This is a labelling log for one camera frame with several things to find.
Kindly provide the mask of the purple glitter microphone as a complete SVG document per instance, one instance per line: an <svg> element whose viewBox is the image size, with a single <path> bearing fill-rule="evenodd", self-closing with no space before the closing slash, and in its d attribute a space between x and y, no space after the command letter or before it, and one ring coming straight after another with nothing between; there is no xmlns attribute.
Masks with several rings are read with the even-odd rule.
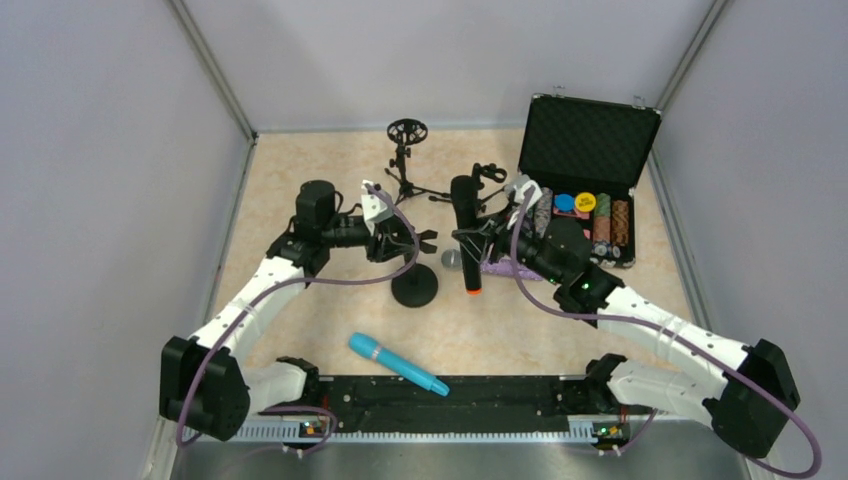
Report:
<svg viewBox="0 0 848 480"><path fill-rule="evenodd" d="M462 269L462 255L458 249L448 249L441 254L441 264L447 270L459 271ZM502 257L497 262L483 261L480 264L481 272L489 275L514 277L515 272L524 280L544 281L544 278L524 265L519 264L517 269L513 268L508 257Z"/></svg>

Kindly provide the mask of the black tripod shock-mount stand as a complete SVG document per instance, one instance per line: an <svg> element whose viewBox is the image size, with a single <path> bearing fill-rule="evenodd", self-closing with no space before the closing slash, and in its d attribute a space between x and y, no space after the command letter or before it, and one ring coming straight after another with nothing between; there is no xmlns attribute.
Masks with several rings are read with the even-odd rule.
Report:
<svg viewBox="0 0 848 480"><path fill-rule="evenodd" d="M448 193L420 187L410 181L407 176L407 161L411 158L411 147L423 142L428 133L425 123L412 118L395 120L386 128L388 139L395 144L395 154L389 160L389 166L384 169L384 173L399 184L396 205L421 195L425 195L431 202L450 202Z"/></svg>

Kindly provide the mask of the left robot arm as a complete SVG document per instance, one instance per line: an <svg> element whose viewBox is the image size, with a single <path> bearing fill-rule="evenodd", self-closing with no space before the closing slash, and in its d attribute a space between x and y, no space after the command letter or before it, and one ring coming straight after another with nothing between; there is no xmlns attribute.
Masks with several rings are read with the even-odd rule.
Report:
<svg viewBox="0 0 848 480"><path fill-rule="evenodd" d="M314 283L332 282L319 275L332 250L361 247L372 263L405 258L391 279L411 270L419 254L436 251L436 231L416 231L378 184L365 180L361 188L362 212L353 215L341 212L331 182L302 184L289 226L247 283L201 328L164 345L159 414L176 423L179 445L187 445L187 429L227 441L248 416L303 397L309 377L303 361L276 361L259 369L245 362L290 301Z"/></svg>

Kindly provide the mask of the black poker chip case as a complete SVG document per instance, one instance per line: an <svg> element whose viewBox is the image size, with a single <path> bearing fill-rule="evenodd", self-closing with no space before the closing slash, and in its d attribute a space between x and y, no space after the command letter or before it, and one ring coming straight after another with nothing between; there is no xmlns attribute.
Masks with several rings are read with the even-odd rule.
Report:
<svg viewBox="0 0 848 480"><path fill-rule="evenodd" d="M552 94L529 103L518 171L555 194L606 193L629 204L630 240L592 253L604 267L636 262L635 187L662 122L661 110Z"/></svg>

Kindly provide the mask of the black microphone orange end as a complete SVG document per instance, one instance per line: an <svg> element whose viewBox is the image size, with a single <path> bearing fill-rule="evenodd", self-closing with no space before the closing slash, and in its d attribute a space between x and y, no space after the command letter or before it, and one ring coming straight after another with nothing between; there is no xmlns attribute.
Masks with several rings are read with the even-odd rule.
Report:
<svg viewBox="0 0 848 480"><path fill-rule="evenodd" d="M477 184L475 180L468 175L454 177L451 181L450 195L457 228L476 226ZM459 245L466 291L469 295L477 295L482 291L480 266L461 250L461 242Z"/></svg>

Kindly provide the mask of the brown poker chip stack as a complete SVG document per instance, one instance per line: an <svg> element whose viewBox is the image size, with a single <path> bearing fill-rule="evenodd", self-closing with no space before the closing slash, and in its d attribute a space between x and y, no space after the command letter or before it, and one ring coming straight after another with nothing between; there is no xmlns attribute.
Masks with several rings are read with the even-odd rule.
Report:
<svg viewBox="0 0 848 480"><path fill-rule="evenodd" d="M611 206L611 238L614 246L627 246L630 240L629 204L615 200Z"/></svg>

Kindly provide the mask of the black round-base mic stand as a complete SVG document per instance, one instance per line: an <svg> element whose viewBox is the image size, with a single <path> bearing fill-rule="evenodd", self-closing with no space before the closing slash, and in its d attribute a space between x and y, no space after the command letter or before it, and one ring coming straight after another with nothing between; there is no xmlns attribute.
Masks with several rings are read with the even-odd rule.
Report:
<svg viewBox="0 0 848 480"><path fill-rule="evenodd" d="M411 245L411 240L400 239L398 233L393 233L392 242ZM424 243L422 252L433 254L437 251L435 245ZM438 279L435 272L427 265L413 263L409 270L391 280L391 291L394 299L408 308L419 308L430 303L438 292Z"/></svg>

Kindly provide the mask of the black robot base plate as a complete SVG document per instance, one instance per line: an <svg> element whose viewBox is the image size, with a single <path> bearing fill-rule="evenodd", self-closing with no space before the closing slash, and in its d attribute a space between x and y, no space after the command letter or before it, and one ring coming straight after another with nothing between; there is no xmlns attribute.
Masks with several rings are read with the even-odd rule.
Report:
<svg viewBox="0 0 848 480"><path fill-rule="evenodd" d="M449 392L429 392L398 375L320 375L308 370L297 412L333 413L343 434L564 433L580 416L620 423L644 406L624 406L602 385L580 376L448 375Z"/></svg>

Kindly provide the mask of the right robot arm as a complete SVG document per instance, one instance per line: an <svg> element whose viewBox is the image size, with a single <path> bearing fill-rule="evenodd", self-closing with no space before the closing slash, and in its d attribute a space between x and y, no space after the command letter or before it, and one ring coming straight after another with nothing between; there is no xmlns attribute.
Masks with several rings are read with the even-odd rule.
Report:
<svg viewBox="0 0 848 480"><path fill-rule="evenodd" d="M622 279L591 261L592 244L572 218L555 217L543 233L518 222L525 200L540 187L527 176L507 187L509 203L478 213L478 182L451 181L450 197L464 275L481 287L480 264L507 256L556 285L554 300L594 328L629 339L675 365L668 371L607 354L588 365L615 402L665 410L711 428L737 452L764 459L795 411L800 395L783 350L761 339L748 345L702 329L639 295Z"/></svg>

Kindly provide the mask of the yellow dealer chip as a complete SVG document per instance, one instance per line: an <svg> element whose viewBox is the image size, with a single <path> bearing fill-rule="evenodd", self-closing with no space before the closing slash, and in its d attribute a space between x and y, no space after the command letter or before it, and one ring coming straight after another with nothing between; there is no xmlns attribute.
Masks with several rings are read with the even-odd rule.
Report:
<svg viewBox="0 0 848 480"><path fill-rule="evenodd" d="M597 207L597 197L590 192L581 192L574 198L574 209L581 214L589 214Z"/></svg>

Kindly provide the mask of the blue dealer chip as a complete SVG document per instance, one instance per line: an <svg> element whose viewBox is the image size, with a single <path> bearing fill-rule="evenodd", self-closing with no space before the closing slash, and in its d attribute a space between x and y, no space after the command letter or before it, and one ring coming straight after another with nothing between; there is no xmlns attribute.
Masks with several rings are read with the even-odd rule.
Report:
<svg viewBox="0 0 848 480"><path fill-rule="evenodd" d="M560 213L573 212L575 208L575 198L569 194L558 194L554 197L553 206L555 210Z"/></svg>

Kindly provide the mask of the blue orange poker chip stack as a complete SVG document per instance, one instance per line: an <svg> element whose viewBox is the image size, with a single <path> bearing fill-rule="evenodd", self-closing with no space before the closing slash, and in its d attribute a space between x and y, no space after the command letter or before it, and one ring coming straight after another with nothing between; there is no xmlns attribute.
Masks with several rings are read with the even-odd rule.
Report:
<svg viewBox="0 0 848 480"><path fill-rule="evenodd" d="M543 187L542 196L534 206L534 228L537 235L542 236L551 222L554 194L551 189Z"/></svg>

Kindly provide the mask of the green poker chip stack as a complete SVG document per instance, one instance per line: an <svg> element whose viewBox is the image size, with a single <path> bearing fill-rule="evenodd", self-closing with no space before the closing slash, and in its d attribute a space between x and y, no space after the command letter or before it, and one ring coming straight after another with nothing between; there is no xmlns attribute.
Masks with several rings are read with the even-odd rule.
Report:
<svg viewBox="0 0 848 480"><path fill-rule="evenodd" d="M600 193L596 196L597 204L593 211L592 240L595 244L611 244L611 207L612 199L609 194Z"/></svg>

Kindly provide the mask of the teal toy microphone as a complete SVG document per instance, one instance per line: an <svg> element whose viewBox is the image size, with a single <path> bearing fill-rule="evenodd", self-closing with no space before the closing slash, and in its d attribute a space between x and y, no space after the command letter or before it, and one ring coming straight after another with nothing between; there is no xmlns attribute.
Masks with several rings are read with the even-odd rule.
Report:
<svg viewBox="0 0 848 480"><path fill-rule="evenodd" d="M450 393L450 387L435 375L384 347L366 334L353 333L348 346L361 357L382 365L426 391L442 397L447 397Z"/></svg>

